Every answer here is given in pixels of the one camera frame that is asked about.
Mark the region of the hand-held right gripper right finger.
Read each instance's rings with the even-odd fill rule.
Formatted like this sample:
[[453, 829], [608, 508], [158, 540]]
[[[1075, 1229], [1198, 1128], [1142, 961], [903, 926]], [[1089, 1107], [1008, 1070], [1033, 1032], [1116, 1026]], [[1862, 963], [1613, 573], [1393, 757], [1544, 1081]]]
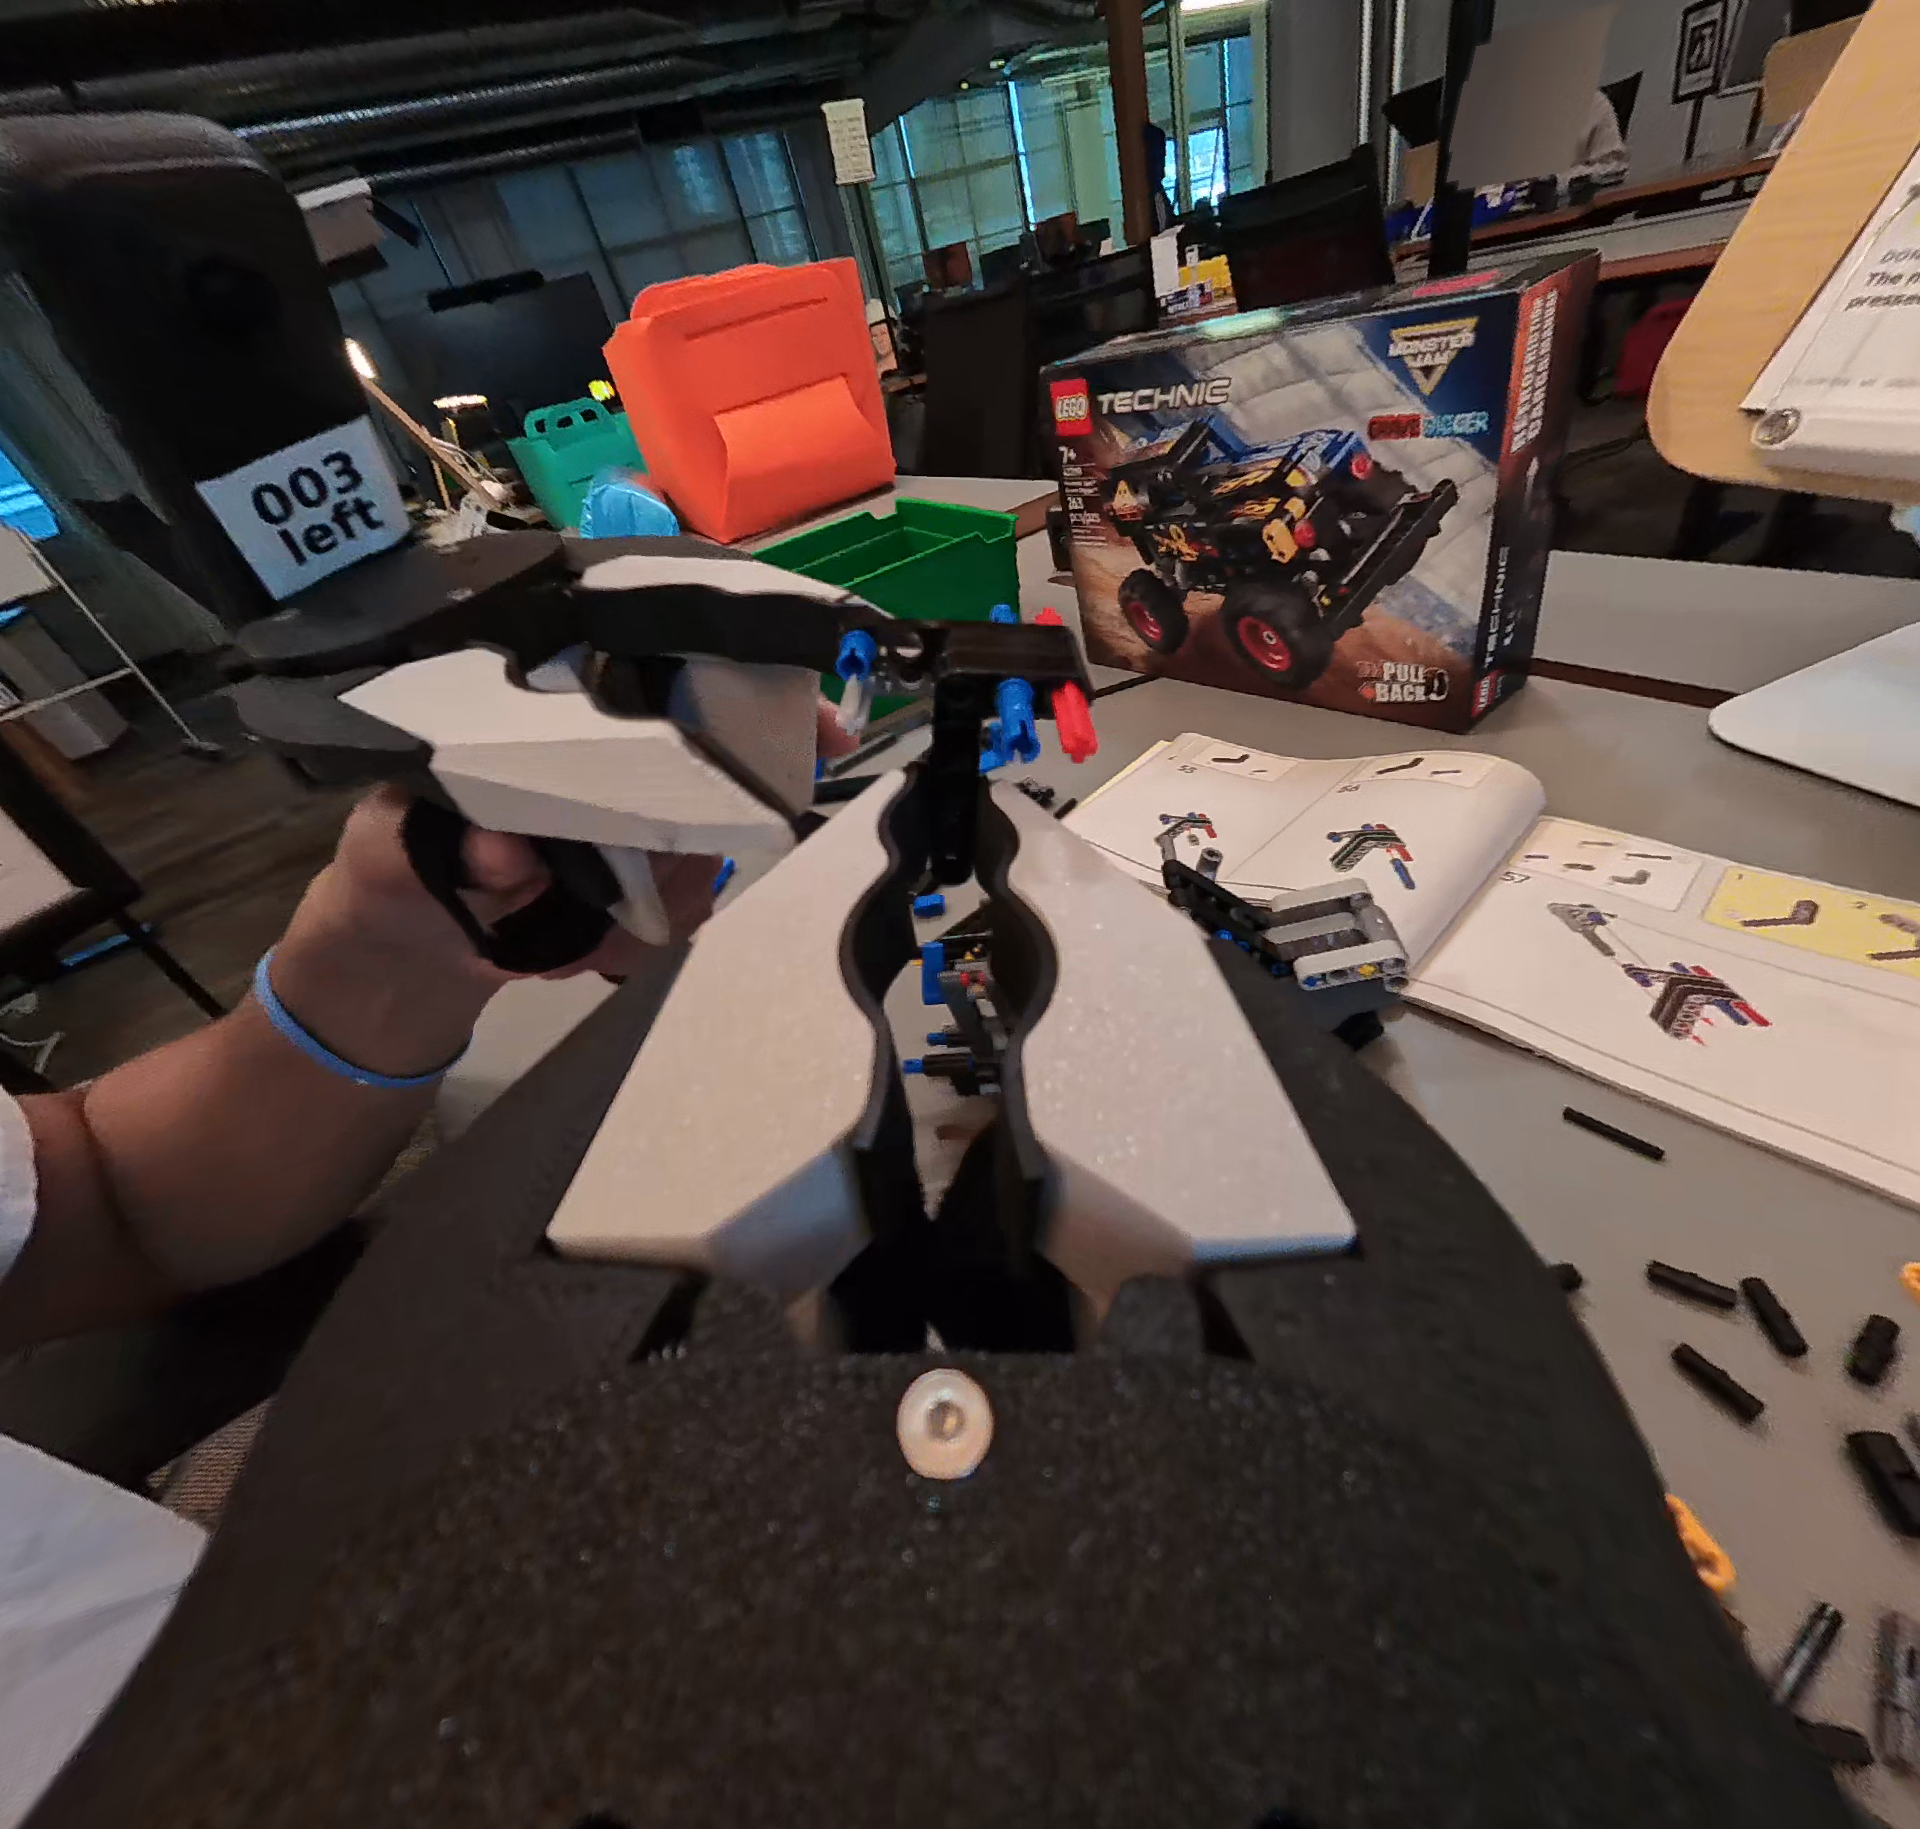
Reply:
[[1350, 1253], [1359, 1220], [1203, 932], [1008, 790], [980, 890], [1000, 1081], [959, 1120], [959, 1348], [1075, 1348], [1136, 1278]]

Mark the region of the green plastic bin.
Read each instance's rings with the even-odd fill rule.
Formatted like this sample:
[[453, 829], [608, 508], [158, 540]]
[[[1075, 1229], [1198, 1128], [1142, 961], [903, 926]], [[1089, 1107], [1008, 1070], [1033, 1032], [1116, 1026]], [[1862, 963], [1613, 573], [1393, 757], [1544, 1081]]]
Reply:
[[910, 620], [989, 620], [1018, 611], [1015, 517], [974, 505], [898, 500], [894, 513], [848, 513], [759, 545], [788, 569]]

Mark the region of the light blue roll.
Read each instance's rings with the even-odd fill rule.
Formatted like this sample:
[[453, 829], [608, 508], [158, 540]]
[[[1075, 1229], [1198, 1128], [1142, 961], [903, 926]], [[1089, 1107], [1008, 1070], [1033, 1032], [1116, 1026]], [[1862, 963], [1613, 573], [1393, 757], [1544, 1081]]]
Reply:
[[644, 480], [644, 471], [626, 466], [602, 466], [592, 471], [584, 486], [576, 536], [584, 542], [661, 540], [681, 536], [681, 517]]

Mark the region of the lego set box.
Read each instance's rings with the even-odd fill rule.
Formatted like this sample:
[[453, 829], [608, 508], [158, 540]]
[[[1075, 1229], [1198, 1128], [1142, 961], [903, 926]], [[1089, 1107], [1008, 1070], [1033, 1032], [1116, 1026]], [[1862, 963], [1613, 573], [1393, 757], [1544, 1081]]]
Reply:
[[1596, 274], [1482, 265], [1042, 367], [1087, 657], [1426, 733], [1516, 699]]

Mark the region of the pile of small lego pieces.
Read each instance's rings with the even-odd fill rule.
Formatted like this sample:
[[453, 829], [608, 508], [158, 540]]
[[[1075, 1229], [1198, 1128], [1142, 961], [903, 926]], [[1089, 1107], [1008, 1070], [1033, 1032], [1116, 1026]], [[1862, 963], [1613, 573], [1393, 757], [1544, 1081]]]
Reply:
[[1729, 1553], [1718, 1610], [1868, 1817], [1918, 1824], [1918, 1212], [1589, 1084], [1541, 1132], [1541, 1241]]

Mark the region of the person's left forearm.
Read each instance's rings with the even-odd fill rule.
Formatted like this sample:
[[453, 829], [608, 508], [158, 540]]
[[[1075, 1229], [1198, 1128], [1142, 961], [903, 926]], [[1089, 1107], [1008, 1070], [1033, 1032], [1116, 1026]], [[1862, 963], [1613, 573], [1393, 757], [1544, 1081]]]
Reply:
[[4, 1348], [151, 1320], [359, 1216], [497, 994], [478, 968], [284, 941], [227, 1020], [31, 1096]]

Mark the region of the blue wristband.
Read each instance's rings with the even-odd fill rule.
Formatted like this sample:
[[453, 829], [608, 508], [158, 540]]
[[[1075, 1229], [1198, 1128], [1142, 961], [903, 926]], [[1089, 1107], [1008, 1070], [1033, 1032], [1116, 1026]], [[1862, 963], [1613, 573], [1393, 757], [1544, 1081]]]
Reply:
[[364, 1065], [354, 1065], [342, 1052], [328, 1047], [309, 1026], [297, 1021], [297, 1015], [284, 1003], [284, 995], [277, 988], [272, 968], [277, 968], [277, 949], [267, 949], [254, 968], [249, 995], [254, 995], [256, 1011], [264, 1015], [264, 1021], [277, 1029], [277, 1037], [284, 1046], [289, 1046], [314, 1066], [321, 1066], [323, 1073], [330, 1073], [339, 1081], [351, 1081], [359, 1091], [375, 1091], [375, 1094], [435, 1091], [468, 1052], [468, 1041], [464, 1041], [444, 1065], [435, 1065], [430, 1070], [418, 1070], [418, 1073], [382, 1073]]

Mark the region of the black lego beam assembly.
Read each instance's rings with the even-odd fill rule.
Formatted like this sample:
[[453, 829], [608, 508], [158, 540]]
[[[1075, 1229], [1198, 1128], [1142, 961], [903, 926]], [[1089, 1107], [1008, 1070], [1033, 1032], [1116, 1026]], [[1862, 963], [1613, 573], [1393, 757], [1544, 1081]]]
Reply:
[[870, 695], [925, 695], [929, 744], [917, 762], [910, 812], [923, 837], [923, 881], [970, 881], [985, 776], [1008, 762], [1039, 762], [1039, 725], [1053, 720], [1069, 762], [1089, 762], [1099, 729], [1089, 678], [1066, 619], [989, 620], [867, 619], [832, 651], [840, 710]]

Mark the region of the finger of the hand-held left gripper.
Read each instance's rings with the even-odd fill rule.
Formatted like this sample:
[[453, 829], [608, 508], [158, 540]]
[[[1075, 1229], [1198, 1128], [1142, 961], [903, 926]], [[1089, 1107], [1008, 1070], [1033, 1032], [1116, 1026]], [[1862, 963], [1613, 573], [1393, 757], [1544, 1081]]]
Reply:
[[692, 654], [667, 713], [538, 692], [495, 651], [387, 668], [342, 702], [429, 744], [457, 814], [644, 855], [786, 855], [799, 817], [799, 673]]
[[633, 552], [584, 569], [563, 604], [563, 642], [609, 657], [719, 657], [731, 664], [839, 668], [846, 638], [873, 668], [933, 664], [933, 627], [755, 559]]

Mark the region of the white stand with wooden board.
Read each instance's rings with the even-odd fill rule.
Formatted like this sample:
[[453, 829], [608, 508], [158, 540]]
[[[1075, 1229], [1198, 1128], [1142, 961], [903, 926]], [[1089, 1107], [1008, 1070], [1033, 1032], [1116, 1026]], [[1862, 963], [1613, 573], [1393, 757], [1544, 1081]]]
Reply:
[[[1668, 343], [1650, 395], [1656, 451], [1682, 471], [1789, 495], [1918, 508], [1918, 451], [1884, 460], [1781, 460], [1741, 409], [1777, 343], [1918, 155], [1918, 0], [1874, 0], [1799, 133]], [[1918, 808], [1918, 627], [1898, 627], [1745, 692], [1710, 735], [1868, 797]]]

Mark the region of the person's left hand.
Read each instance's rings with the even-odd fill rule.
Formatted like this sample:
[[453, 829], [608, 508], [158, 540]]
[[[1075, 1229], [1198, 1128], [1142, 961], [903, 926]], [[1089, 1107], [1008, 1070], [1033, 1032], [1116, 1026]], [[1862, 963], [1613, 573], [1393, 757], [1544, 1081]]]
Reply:
[[[272, 951], [267, 982], [323, 1047], [375, 1073], [444, 1070], [464, 1052], [483, 1006], [517, 982], [491, 968], [464, 930], [429, 897], [403, 850], [398, 783], [364, 791], [334, 860], [306, 890]], [[528, 837], [468, 829], [461, 843], [478, 922], [497, 922], [548, 890]], [[667, 946], [688, 941], [713, 908], [719, 855], [650, 855]], [[602, 946], [542, 982], [597, 973], [626, 982], [660, 961], [654, 946], [609, 930]]]

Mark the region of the orange felt bag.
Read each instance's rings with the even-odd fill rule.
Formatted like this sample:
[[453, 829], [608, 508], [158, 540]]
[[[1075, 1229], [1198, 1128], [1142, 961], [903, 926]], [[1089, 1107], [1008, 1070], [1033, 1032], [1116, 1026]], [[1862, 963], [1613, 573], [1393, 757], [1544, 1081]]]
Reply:
[[609, 332], [608, 367], [650, 485], [723, 545], [898, 480], [848, 258], [650, 281]]

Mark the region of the printed instruction sheet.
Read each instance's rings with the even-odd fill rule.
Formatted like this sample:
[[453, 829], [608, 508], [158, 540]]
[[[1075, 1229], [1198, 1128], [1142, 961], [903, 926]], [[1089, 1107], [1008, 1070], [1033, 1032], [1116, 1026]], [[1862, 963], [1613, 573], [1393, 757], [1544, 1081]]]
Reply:
[[1918, 451], [1918, 155], [1741, 398], [1781, 460]]

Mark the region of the teal felt bag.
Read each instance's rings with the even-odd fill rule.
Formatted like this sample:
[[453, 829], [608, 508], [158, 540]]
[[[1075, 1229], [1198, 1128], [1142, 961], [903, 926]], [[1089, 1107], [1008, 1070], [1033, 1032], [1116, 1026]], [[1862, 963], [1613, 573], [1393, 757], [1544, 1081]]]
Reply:
[[510, 455], [550, 529], [576, 529], [597, 471], [644, 471], [630, 418], [597, 398], [531, 409]]

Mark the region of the partly built lego truck chassis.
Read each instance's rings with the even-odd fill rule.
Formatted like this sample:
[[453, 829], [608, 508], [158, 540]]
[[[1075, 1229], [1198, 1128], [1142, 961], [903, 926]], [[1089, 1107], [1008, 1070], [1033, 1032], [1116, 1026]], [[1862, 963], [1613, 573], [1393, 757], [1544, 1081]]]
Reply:
[[[1405, 988], [1410, 961], [1371, 886], [1340, 879], [1260, 905], [1219, 881], [1219, 848], [1183, 864], [1175, 840], [1188, 829], [1188, 817], [1171, 817], [1156, 837], [1170, 908], [1294, 988], [1350, 1052], [1377, 1046], [1379, 1011]], [[958, 1096], [1000, 1091], [1013, 1029], [994, 978], [994, 932], [996, 908], [980, 905], [920, 949], [923, 1003], [943, 1006], [950, 1026], [929, 1029], [925, 1047], [901, 1060], [901, 1073], [925, 1073]]]

